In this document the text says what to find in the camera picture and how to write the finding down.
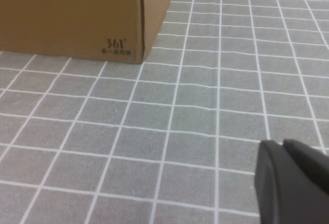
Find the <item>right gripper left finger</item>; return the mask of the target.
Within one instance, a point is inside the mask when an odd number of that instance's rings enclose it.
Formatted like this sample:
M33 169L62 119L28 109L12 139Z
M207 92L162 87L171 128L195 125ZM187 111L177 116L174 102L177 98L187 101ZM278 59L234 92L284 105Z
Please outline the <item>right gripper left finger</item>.
M328 170L303 169L283 144L259 144L254 187L261 223L328 223Z

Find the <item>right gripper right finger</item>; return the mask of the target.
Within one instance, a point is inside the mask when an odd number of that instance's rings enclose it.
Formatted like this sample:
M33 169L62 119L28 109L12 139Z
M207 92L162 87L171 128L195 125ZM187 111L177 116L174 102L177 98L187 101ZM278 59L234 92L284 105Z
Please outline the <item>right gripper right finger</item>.
M328 156L294 139L285 139L283 147L303 169L328 170Z

